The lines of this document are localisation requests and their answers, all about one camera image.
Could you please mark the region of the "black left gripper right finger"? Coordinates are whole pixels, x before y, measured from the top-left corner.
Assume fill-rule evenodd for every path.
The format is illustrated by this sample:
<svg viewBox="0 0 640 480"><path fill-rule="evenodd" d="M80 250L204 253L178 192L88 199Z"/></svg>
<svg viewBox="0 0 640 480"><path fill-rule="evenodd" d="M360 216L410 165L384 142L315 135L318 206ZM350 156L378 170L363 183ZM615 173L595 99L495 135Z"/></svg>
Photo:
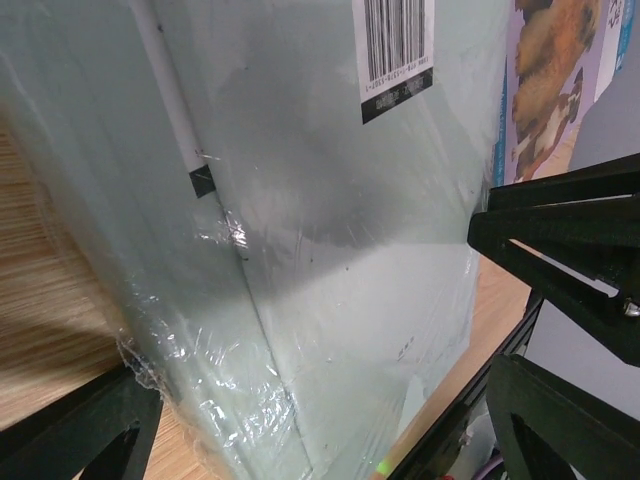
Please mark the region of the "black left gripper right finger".
<svg viewBox="0 0 640 480"><path fill-rule="evenodd" d="M637 155L493 188L468 242L638 365ZM638 421L524 357L492 361L486 398L510 478L638 477Z"/></svg>

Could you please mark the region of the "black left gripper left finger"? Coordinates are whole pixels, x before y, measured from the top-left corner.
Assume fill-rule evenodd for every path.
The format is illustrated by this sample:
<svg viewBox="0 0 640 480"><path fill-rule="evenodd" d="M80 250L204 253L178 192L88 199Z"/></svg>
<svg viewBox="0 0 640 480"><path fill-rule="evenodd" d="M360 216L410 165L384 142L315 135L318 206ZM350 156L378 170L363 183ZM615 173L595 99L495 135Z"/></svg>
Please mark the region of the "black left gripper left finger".
<svg viewBox="0 0 640 480"><path fill-rule="evenodd" d="M3 479L142 479L163 409L119 365L1 431Z"/></svg>

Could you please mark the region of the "dog picture book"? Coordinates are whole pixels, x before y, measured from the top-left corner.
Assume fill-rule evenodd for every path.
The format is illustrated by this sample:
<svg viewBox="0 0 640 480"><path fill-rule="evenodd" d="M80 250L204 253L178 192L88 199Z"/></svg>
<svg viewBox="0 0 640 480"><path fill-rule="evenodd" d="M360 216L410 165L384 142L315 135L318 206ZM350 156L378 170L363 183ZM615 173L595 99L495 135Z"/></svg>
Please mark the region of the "dog picture book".
<svg viewBox="0 0 640 480"><path fill-rule="evenodd" d="M516 1L509 16L497 186L539 178L621 70L635 1Z"/></svg>

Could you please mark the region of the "pale green book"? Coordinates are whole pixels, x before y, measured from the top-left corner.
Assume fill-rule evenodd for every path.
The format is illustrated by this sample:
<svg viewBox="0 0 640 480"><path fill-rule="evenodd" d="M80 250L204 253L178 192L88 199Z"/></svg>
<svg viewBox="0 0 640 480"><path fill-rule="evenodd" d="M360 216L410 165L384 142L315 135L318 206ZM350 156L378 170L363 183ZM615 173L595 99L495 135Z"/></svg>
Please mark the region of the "pale green book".
<svg viewBox="0 0 640 480"><path fill-rule="evenodd" d="M5 1L1 111L234 479L366 479L466 350L506 1Z"/></svg>

